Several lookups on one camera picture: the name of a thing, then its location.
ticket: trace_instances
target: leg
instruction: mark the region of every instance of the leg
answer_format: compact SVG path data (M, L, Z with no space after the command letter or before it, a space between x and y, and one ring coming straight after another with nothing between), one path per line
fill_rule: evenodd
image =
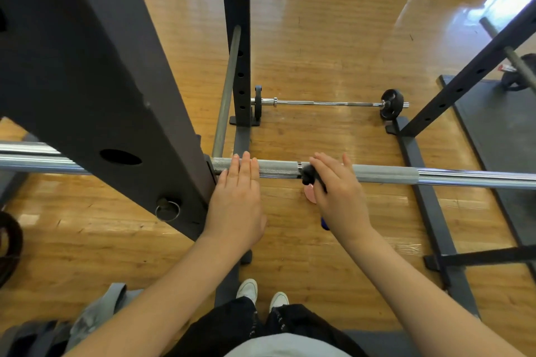
M193 323L165 357L223 357L263 330L255 301L257 284L246 280L237 298L212 309Z
M363 349L348 335L303 305L282 305L271 309L266 320L266 331L270 334L287 332L310 337L331 344L352 357L366 357Z

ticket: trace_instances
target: sneaker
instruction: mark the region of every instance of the sneaker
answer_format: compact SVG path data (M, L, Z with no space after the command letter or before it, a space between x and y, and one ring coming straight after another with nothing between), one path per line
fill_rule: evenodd
M278 308L280 306L289 304L290 302L288 301L287 294L284 292L278 292L273 296L272 301L270 302L270 312L272 312L273 308Z
M241 296L247 296L251 301L253 302L253 305L255 302L257 302L257 281L255 279L246 279L242 285L240 285L240 288L238 288L238 292L236 293L236 297L240 298Z

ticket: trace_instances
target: wooden floor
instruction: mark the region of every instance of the wooden floor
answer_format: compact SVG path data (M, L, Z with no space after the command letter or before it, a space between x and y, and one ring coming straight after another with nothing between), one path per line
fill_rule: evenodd
M227 64L223 1L145 1L210 153ZM265 97L280 99L378 102L385 89L397 88L411 102L405 113L412 117L438 92L439 74L455 74L489 42L479 18L502 28L528 1L251 0L252 81L263 85ZM529 40L520 50L535 44ZM2 122L0 138L22 135ZM230 127L224 155L233 138ZM418 140L429 167L479 169L451 110ZM369 108L265 107L262 126L252 132L258 158L306 160L320 150L346 151L361 164L403 165L395 139ZM320 228L300 182L263 180L262 187L269 226L241 272L258 281L261 315L273 293L285 291L341 329L399 328L379 293ZM412 189L366 184L365 191L373 225L438 283L422 265L430 249ZM460 252L513 245L489 190L436 192ZM31 175L8 210L26 242L19 268L0 290L0 331L26 320L73 320L114 281L147 287L191 245L95 177ZM526 267L473 267L467 276L483 321L536 356L536 286Z

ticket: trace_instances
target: cloth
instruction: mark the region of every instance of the cloth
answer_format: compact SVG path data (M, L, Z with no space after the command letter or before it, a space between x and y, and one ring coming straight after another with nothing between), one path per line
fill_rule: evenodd
M101 298L89 304L77 318L71 327L71 336L65 352L79 344L142 292L143 290L127 291L126 284L111 284L108 291Z
M366 357L365 352L348 335L332 327L321 317L311 312L303 305L285 305L272 309L266 323L258 318L257 309L251 299L245 296L234 299L225 305L212 309L209 313L193 323L177 344L166 354L165 357L224 357L248 340L270 336L277 341L289 341L298 337L277 337L275 334L290 333L298 336L315 339L335 347L352 357ZM264 347L265 342L249 343L243 347L245 352L251 351L248 347ZM305 344L305 350L312 343ZM269 353L279 352L279 345L270 345L265 350L253 349L254 352L270 357ZM299 350L290 348L288 353ZM300 356L301 354L283 354L285 356ZM241 356L242 354L229 354L229 357Z
M324 341L298 334L280 333L250 339L225 357L350 357Z

